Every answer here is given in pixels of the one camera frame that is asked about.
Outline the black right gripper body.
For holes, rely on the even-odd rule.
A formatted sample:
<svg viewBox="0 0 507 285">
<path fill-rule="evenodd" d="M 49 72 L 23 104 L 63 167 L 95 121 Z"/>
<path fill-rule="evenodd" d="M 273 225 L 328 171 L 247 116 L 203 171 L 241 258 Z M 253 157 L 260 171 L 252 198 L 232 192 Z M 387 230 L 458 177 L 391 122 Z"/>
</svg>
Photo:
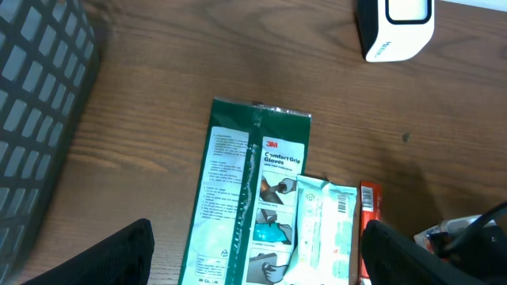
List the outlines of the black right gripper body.
<svg viewBox="0 0 507 285">
<path fill-rule="evenodd" d="M 430 234 L 429 244 L 434 254 L 484 283 L 506 283 L 506 235 L 501 227 L 483 227 L 450 253 L 444 253 L 444 247 L 457 236 Z"/>
</svg>

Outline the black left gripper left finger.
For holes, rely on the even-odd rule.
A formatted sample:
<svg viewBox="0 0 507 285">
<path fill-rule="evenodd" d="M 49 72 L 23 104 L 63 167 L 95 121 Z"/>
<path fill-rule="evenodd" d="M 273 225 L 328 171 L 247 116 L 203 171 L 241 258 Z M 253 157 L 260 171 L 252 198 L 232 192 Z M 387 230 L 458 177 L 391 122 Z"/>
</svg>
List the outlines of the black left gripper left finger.
<svg viewBox="0 0 507 285">
<path fill-rule="evenodd" d="M 25 285 L 147 285 L 153 253 L 151 222 L 141 218 Z"/>
</svg>

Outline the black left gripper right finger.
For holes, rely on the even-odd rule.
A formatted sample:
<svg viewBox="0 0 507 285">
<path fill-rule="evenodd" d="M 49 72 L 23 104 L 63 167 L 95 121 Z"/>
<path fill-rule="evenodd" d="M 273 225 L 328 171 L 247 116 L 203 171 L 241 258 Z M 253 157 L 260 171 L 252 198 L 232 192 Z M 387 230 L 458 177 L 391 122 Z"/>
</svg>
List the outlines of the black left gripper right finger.
<svg viewBox="0 0 507 285">
<path fill-rule="evenodd" d="M 483 285 L 378 220 L 366 225 L 360 252 L 373 285 Z"/>
</svg>

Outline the red stick packet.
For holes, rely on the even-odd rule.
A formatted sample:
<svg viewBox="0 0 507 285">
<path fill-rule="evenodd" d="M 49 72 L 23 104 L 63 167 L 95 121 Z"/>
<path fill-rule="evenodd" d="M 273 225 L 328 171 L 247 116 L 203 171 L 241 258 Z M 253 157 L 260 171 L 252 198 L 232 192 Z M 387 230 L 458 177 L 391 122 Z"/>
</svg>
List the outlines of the red stick packet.
<svg viewBox="0 0 507 285">
<path fill-rule="evenodd" d="M 370 181 L 360 182 L 360 241 L 370 220 L 381 219 L 382 187 Z M 367 269 L 364 264 L 362 249 L 359 249 L 359 281 L 360 285 L 371 285 Z"/>
</svg>

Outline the mint green wipes pack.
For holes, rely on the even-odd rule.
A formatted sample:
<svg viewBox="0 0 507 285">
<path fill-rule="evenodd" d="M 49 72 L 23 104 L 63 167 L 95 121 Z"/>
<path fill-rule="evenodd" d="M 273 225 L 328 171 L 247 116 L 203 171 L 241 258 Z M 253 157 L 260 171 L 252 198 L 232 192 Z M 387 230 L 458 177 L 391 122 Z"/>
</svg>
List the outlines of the mint green wipes pack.
<svg viewBox="0 0 507 285">
<path fill-rule="evenodd" d="M 349 283 L 357 189 L 299 175 L 297 245 L 283 284 Z"/>
</svg>

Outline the white green package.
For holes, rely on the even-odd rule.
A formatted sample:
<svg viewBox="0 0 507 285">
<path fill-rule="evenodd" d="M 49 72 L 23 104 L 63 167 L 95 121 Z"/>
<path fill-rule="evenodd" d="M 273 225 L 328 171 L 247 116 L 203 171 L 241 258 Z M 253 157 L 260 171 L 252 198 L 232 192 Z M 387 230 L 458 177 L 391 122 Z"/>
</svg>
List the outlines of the white green package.
<svg viewBox="0 0 507 285">
<path fill-rule="evenodd" d="M 295 247 L 311 116 L 215 99 L 179 282 L 281 280 Z"/>
</svg>

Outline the orange tissue packet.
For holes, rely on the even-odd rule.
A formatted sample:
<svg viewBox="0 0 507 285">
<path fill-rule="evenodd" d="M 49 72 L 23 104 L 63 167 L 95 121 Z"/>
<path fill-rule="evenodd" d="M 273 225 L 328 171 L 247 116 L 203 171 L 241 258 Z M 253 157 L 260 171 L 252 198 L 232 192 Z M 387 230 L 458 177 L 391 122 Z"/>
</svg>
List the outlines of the orange tissue packet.
<svg viewBox="0 0 507 285">
<path fill-rule="evenodd" d="M 414 241 L 431 254 L 442 257 L 448 243 L 448 229 L 442 225 L 430 227 L 414 235 Z"/>
</svg>

